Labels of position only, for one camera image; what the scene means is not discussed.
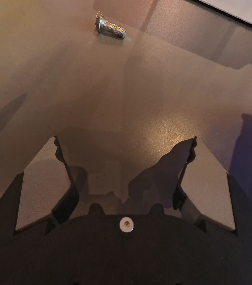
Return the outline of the silver hex bolt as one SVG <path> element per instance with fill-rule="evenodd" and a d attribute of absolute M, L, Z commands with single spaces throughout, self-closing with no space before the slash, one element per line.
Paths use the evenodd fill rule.
<path fill-rule="evenodd" d="M 125 38 L 126 29 L 106 20 L 104 18 L 103 12 L 101 12 L 101 11 L 98 11 L 96 14 L 95 26 L 96 26 L 96 30 L 99 33 L 102 33 L 105 30 L 111 34 L 114 34 L 114 35 L 122 38 L 122 39 Z"/>

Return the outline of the wooden document stand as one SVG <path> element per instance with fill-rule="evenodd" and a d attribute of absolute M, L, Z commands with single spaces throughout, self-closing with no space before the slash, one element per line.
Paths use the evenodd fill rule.
<path fill-rule="evenodd" d="M 252 0 L 194 0 L 194 2 L 252 27 Z"/>

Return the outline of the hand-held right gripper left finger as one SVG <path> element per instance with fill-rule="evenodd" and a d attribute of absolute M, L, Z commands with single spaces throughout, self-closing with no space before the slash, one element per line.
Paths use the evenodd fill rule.
<path fill-rule="evenodd" d="M 67 221 L 79 194 L 57 137 L 51 137 L 24 170 L 16 231 L 43 221 Z"/>

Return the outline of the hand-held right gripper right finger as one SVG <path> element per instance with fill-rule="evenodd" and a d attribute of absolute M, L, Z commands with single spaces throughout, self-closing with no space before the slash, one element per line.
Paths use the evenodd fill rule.
<path fill-rule="evenodd" d="M 192 141 L 173 194 L 173 208 L 189 223 L 213 223 L 235 231 L 227 171 L 197 137 Z"/>

